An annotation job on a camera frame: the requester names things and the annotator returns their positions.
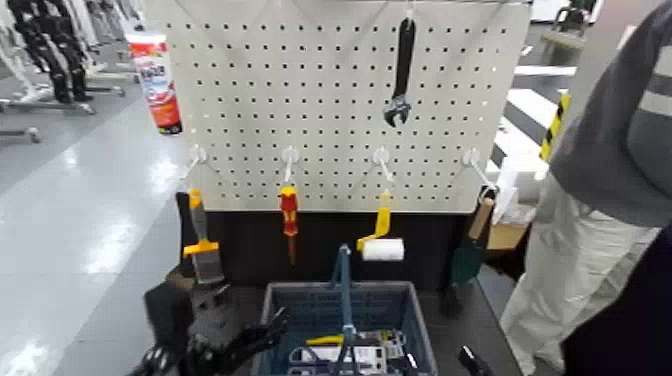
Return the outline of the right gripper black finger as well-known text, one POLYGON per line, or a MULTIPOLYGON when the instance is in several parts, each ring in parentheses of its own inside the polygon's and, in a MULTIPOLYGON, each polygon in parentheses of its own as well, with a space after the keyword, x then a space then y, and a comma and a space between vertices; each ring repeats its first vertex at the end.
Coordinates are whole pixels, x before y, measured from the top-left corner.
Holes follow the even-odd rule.
POLYGON ((488 363, 467 345, 461 347, 458 361, 471 376, 494 376, 488 363))

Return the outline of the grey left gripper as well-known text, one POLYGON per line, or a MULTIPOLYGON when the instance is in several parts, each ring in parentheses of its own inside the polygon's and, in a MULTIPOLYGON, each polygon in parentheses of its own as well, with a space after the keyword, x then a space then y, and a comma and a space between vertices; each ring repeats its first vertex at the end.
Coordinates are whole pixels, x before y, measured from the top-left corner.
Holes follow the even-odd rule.
POLYGON ((231 341, 236 328, 230 285, 197 287, 191 302, 194 322, 189 328, 188 368, 212 368, 215 375, 233 375, 257 353, 277 345, 288 330, 288 313, 281 307, 267 323, 246 328, 231 341))

